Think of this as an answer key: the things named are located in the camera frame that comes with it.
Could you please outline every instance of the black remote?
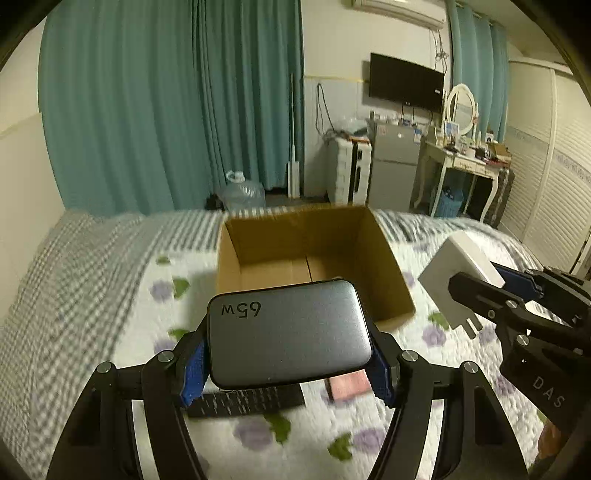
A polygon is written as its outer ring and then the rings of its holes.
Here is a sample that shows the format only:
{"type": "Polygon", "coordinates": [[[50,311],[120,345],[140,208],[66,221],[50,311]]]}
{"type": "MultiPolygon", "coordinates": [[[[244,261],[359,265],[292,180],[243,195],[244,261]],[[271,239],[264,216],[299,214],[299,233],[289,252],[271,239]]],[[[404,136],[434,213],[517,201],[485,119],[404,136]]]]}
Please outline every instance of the black remote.
{"type": "Polygon", "coordinates": [[[190,418],[238,417],[306,405],[299,384],[204,393],[186,409],[190,418]]]}

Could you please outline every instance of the white wall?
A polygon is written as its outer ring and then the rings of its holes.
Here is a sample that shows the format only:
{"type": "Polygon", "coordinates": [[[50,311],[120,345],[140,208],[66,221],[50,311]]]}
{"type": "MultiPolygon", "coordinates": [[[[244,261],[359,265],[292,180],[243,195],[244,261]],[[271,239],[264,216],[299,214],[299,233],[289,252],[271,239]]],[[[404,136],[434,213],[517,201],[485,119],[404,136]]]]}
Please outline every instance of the white wall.
{"type": "Polygon", "coordinates": [[[566,65],[566,61],[556,49],[554,49],[554,51],[548,51],[529,48],[528,50],[524,50],[523,55],[532,59],[551,61],[552,63],[566,65]]]}
{"type": "Polygon", "coordinates": [[[0,322],[38,244],[64,212],[41,114],[0,134],[0,322]]]}
{"type": "MultiPolygon", "coordinates": [[[[355,10],[350,0],[302,0],[301,10],[306,76],[367,79],[362,62],[369,61],[372,52],[426,67],[435,65],[435,46],[426,28],[355,10]]],[[[449,53],[447,27],[441,37],[449,53]]]]}
{"type": "MultiPolygon", "coordinates": [[[[304,194],[322,196],[326,190],[323,141],[316,131],[316,85],[324,87],[333,121],[367,118],[371,110],[401,113],[401,104],[370,99],[364,79],[369,79],[371,53],[400,58],[426,67],[435,66],[436,47],[427,28],[384,15],[351,8],[350,0],[301,0],[304,39],[304,101],[306,151],[304,194]]],[[[452,76],[449,29],[441,30],[447,59],[446,90],[452,76]]],[[[443,71],[441,62],[437,70],[443,71]]],[[[412,109],[405,108],[411,118],[412,109]]],[[[415,109],[415,121],[428,122],[430,114],[415,109]]],[[[329,125],[324,121],[324,131],[329,125]]]]}
{"type": "Polygon", "coordinates": [[[514,60],[523,57],[524,55],[520,49],[507,40],[507,56],[509,57],[509,60],[514,60]]]}
{"type": "Polygon", "coordinates": [[[0,132],[35,113],[37,99],[37,70],[45,19],[19,43],[0,71],[0,132]]]}

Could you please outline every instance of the cable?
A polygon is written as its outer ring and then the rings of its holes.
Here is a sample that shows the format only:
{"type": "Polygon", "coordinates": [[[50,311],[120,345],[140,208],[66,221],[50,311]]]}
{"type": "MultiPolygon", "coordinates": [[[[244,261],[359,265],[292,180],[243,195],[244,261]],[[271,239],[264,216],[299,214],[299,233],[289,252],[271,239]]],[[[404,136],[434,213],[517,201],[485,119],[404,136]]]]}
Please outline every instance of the cable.
{"type": "Polygon", "coordinates": [[[326,135],[326,132],[324,130],[324,116],[322,114],[322,108],[320,106],[320,94],[322,93],[322,102],[324,103],[324,110],[326,111],[326,116],[329,119],[329,123],[330,123],[330,128],[331,130],[337,134],[338,132],[335,130],[335,126],[333,125],[332,119],[330,118],[330,112],[329,112],[329,108],[326,105],[326,98],[324,97],[324,87],[322,86],[322,83],[318,82],[318,84],[316,84],[316,131],[318,132],[318,134],[321,137],[324,137],[326,135]],[[320,113],[320,121],[321,121],[321,128],[322,131],[320,130],[320,128],[318,128],[318,117],[320,113]]]}
{"type": "Polygon", "coordinates": [[[439,52],[437,53],[437,55],[441,59],[441,64],[443,65],[443,75],[445,76],[447,74],[447,59],[449,58],[449,53],[447,53],[443,49],[443,40],[441,39],[441,31],[438,30],[437,34],[439,35],[439,52]]]}
{"type": "Polygon", "coordinates": [[[433,70],[437,70],[437,59],[438,59],[438,56],[437,56],[437,39],[435,37],[435,32],[433,30],[429,29],[429,33],[430,33],[431,38],[433,39],[433,44],[435,45],[435,66],[433,67],[433,70]]]}

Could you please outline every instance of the teal curtain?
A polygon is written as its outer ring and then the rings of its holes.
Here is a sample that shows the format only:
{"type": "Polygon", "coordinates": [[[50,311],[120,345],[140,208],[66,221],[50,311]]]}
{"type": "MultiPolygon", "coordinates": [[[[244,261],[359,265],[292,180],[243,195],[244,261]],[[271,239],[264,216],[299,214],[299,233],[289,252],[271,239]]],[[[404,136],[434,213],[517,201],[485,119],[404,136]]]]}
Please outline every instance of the teal curtain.
{"type": "Polygon", "coordinates": [[[41,43],[39,104],[66,208],[203,208],[243,170],[271,188],[303,161],[298,0],[63,0],[41,43]]]}
{"type": "Polygon", "coordinates": [[[285,186],[291,129],[303,164],[303,51],[298,0],[197,0],[198,88],[213,182],[242,170],[285,186]],[[294,117],[291,124],[291,78],[294,117]]]}
{"type": "Polygon", "coordinates": [[[66,208],[204,206],[212,190],[190,0],[64,0],[43,32],[39,104],[66,208]]]}
{"type": "Polygon", "coordinates": [[[477,17],[468,5],[447,0],[452,32],[453,83],[468,85],[479,105],[477,130],[492,129],[503,141],[508,101],[509,63],[504,27],[477,17]]]}

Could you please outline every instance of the cardboard box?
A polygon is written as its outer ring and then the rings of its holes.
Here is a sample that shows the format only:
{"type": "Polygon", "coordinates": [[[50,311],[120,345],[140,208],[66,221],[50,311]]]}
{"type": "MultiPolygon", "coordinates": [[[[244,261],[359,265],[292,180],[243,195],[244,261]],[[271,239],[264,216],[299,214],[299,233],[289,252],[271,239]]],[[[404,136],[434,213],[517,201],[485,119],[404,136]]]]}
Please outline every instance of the cardboard box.
{"type": "Polygon", "coordinates": [[[499,161],[503,161],[508,164],[511,163],[512,155],[509,152],[509,150],[507,150],[507,147],[504,146],[502,143],[491,143],[489,144],[489,148],[491,150],[491,155],[493,158],[496,158],[499,161]]]}
{"type": "Polygon", "coordinates": [[[313,206],[277,215],[231,218],[222,227],[217,292],[349,280],[382,329],[415,308],[400,268],[371,211],[313,206]]]}

